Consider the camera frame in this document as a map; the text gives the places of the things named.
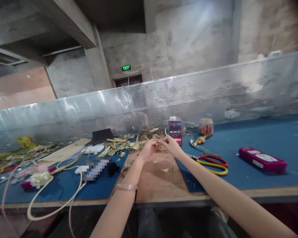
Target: bracelet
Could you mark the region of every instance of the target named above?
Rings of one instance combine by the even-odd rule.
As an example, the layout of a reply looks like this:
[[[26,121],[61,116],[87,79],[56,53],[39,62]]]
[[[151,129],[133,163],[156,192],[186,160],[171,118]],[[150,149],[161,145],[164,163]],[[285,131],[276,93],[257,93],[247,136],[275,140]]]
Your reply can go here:
[[[131,185],[131,184],[119,183],[119,184],[117,184],[117,188],[124,189],[124,190],[137,190],[138,186]]]

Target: ceiling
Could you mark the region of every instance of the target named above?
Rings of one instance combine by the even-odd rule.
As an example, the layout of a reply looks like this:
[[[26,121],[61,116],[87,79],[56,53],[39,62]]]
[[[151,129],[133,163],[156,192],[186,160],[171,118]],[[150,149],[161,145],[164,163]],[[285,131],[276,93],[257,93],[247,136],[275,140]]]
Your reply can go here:
[[[145,33],[143,0],[75,0],[102,32]]]
[[[145,33],[143,0],[75,0],[100,32]],[[32,0],[0,0],[0,46],[25,43],[38,53],[78,46],[79,43],[44,15]],[[0,62],[19,59],[0,53]]]

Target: forearm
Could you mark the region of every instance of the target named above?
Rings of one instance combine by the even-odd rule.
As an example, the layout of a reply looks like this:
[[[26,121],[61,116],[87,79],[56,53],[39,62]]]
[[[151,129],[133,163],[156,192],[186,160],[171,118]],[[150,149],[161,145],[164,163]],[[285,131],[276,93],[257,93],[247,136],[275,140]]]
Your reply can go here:
[[[298,237],[245,193],[199,165],[185,153],[179,155],[177,159],[194,175],[208,195],[250,236]]]
[[[143,159],[138,157],[121,183],[137,185],[142,166]],[[134,199],[135,190],[116,189],[90,237],[121,237]]]

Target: leg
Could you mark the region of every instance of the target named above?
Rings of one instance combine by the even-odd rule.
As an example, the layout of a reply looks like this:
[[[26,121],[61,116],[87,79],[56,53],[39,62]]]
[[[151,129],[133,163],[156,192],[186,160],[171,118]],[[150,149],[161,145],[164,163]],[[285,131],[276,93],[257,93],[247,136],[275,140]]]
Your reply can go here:
[[[208,224],[209,237],[211,238],[237,238],[232,229],[223,220],[218,212],[210,212]]]
[[[158,216],[152,209],[141,209],[138,216],[138,237],[139,238],[163,238],[163,232]]]

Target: glass jar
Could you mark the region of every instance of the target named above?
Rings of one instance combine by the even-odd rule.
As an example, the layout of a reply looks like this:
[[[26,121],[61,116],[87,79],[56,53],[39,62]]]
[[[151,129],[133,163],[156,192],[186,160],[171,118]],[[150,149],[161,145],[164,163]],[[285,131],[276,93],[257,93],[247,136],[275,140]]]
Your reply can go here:
[[[202,135],[213,134],[214,132],[214,123],[211,118],[202,118],[200,120],[200,133]]]

